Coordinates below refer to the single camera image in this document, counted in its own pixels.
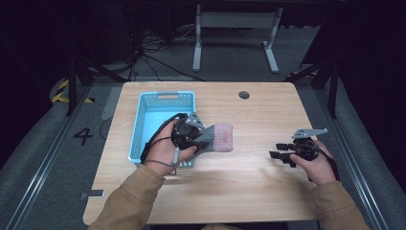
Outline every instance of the dark background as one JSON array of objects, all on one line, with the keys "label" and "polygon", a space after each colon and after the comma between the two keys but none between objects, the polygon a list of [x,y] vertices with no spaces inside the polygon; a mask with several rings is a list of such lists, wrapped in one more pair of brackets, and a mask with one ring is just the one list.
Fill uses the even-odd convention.
[{"label": "dark background", "polygon": [[[171,40],[194,22],[195,6],[2,1],[0,6],[1,149],[3,167],[31,127],[52,106],[50,90],[80,54],[99,64],[131,58],[140,26]],[[252,7],[249,11],[263,11]],[[382,158],[405,191],[406,28],[397,1],[359,1],[349,8],[289,6],[280,26],[320,26],[304,63],[337,63],[350,101]]]}]

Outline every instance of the number 4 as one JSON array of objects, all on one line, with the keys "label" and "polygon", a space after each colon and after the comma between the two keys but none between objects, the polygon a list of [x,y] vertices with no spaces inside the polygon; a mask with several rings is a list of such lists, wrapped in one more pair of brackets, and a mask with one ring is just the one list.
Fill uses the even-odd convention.
[{"label": "number 4", "polygon": [[89,135],[89,131],[90,131],[90,128],[86,127],[82,131],[75,134],[75,136],[74,136],[75,138],[83,138],[83,140],[81,141],[82,146],[84,146],[84,144],[86,143],[87,138],[93,137],[93,135]]}]

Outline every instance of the person's left hand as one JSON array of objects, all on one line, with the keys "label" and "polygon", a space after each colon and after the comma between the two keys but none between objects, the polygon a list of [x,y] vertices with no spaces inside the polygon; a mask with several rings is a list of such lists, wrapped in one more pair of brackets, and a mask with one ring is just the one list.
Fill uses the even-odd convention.
[{"label": "person's left hand", "polygon": [[152,143],[153,146],[149,150],[145,166],[156,171],[162,176],[172,172],[181,162],[191,158],[197,150],[196,146],[183,149],[179,152],[179,159],[176,165],[173,165],[173,155],[175,153],[175,145],[172,143],[170,136],[177,120],[168,123],[164,129],[155,137]]}]

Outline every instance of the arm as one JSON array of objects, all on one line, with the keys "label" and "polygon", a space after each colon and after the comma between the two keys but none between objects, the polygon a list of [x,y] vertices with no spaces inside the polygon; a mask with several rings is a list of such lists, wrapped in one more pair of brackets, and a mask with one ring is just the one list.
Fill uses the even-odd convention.
[{"label": "arm", "polygon": [[[175,169],[172,165],[175,146],[170,137],[176,121],[169,123],[154,139],[147,161],[141,165],[106,200],[89,229],[142,229],[152,210],[164,176]],[[193,156],[196,147],[180,151],[178,162]]]},{"label": "arm", "polygon": [[[321,142],[314,142],[331,157]],[[331,166],[322,154],[313,161],[306,161],[295,154],[290,155],[290,158],[304,168],[308,177],[318,185],[310,192],[310,196],[317,217],[325,229],[370,229],[349,193],[335,179]]]}]

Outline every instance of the hand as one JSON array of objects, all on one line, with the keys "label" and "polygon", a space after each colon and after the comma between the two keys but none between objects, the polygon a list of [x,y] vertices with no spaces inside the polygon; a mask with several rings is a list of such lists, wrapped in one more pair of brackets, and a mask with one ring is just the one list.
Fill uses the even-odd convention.
[{"label": "hand", "polygon": [[[316,146],[323,150],[326,155],[332,157],[331,153],[329,153],[323,143],[314,140],[314,144],[316,144]],[[304,160],[302,157],[296,154],[291,154],[289,157],[293,162],[300,165],[305,170],[308,177],[317,185],[336,180],[331,166],[329,165],[326,157],[322,154],[318,154],[317,157],[312,161]]]},{"label": "hand", "polygon": [[191,158],[197,147],[189,147],[179,152],[179,159],[176,165],[173,165],[173,155],[175,153],[175,145],[172,143],[170,136],[177,120],[168,123],[164,129],[155,137],[152,143],[153,146],[149,150],[145,166],[156,171],[162,176],[172,172],[181,162]]}]

